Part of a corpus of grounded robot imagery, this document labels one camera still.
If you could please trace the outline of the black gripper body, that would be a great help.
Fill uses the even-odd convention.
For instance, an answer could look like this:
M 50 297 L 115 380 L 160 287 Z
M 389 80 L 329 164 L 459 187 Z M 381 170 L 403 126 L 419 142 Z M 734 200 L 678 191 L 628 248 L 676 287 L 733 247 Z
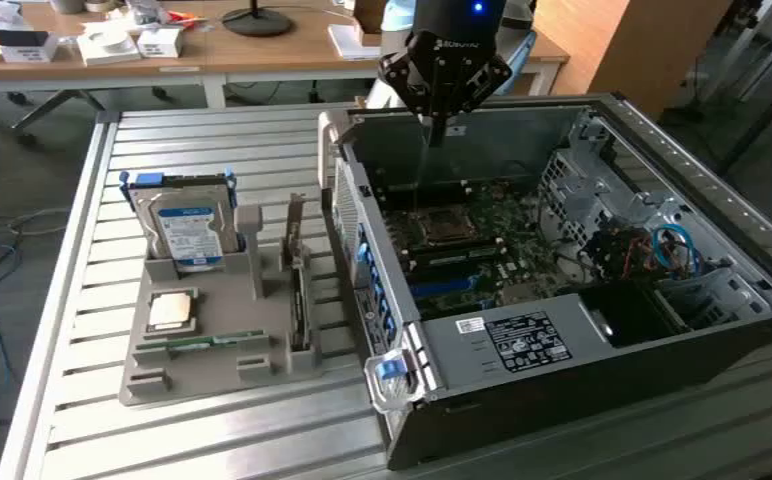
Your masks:
M 437 65 L 447 54 L 467 52 L 485 58 L 497 53 L 501 25 L 498 1 L 419 1 L 407 40 L 415 64 L 433 86 L 433 114 L 437 114 Z

